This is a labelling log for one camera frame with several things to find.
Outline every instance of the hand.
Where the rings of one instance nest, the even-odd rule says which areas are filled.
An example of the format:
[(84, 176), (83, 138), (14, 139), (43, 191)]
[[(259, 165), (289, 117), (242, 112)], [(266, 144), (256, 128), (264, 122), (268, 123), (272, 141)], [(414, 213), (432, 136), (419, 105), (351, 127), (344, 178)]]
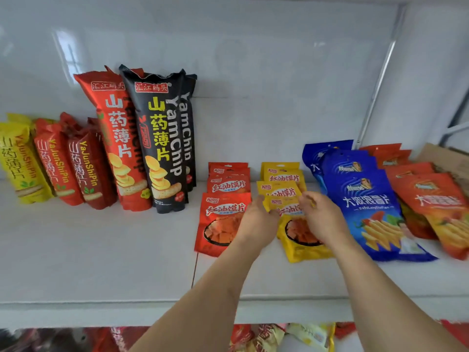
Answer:
[(273, 241), (277, 234), (280, 216), (277, 210), (266, 212), (262, 202), (263, 195), (256, 197), (243, 215), (238, 233), (233, 240), (245, 248), (253, 249), (256, 254)]
[(352, 235), (344, 215), (330, 198), (318, 192), (305, 191), (299, 202), (309, 229), (326, 246), (332, 249), (340, 243), (350, 242)]

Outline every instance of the black snack bag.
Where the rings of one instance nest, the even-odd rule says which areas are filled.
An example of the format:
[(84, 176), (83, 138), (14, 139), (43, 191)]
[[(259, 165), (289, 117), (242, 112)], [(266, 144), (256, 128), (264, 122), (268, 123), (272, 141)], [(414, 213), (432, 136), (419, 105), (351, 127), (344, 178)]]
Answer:
[(184, 159), (186, 161), (187, 191), (197, 186), (196, 180), (196, 149), (194, 146), (194, 118), (192, 112), (191, 98), (196, 87), (197, 75), (190, 74), (184, 76), (182, 83), (181, 102), (179, 110), (181, 112), (182, 138), (184, 141)]
[(153, 206), (158, 213), (183, 210), (188, 196), (179, 103), (186, 73), (141, 78), (125, 65), (119, 72), (135, 106)]

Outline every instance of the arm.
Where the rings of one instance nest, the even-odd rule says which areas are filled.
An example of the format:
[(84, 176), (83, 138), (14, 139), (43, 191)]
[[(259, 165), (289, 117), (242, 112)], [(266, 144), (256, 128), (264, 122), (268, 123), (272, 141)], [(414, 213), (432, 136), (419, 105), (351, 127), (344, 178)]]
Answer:
[(365, 351), (467, 352), (443, 326), (410, 300), (355, 242), (336, 204), (316, 192), (303, 193), (300, 204), (311, 231), (337, 258)]
[(267, 213), (263, 199), (259, 196), (249, 205), (233, 242), (129, 352), (228, 349), (244, 280), (277, 232), (278, 213)]

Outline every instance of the blue potato chip bag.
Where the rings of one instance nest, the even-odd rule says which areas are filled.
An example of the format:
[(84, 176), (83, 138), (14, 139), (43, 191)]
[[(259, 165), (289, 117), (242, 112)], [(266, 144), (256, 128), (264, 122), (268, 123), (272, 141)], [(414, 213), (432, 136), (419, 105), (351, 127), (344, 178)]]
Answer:
[(373, 260), (427, 262), (437, 258), (414, 241), (384, 170), (324, 176), (328, 196), (350, 233)]
[(323, 175), (350, 174), (378, 170), (375, 157), (365, 151), (330, 151), (324, 155), (321, 164)]
[(325, 153), (332, 149), (351, 150), (352, 146), (353, 139), (335, 142), (309, 143), (304, 145), (302, 154), (303, 163), (310, 169), (314, 178), (321, 185), (321, 188), (325, 187), (321, 170), (321, 162)]

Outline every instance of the forearm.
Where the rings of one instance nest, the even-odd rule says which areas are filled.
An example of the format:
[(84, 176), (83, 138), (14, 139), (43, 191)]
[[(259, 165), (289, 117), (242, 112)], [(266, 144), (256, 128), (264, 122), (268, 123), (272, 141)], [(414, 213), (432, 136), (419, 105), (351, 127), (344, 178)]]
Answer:
[(233, 241), (131, 352), (227, 350), (241, 289), (258, 255), (241, 240)]
[(352, 240), (332, 249), (366, 352), (466, 351), (425, 314)]

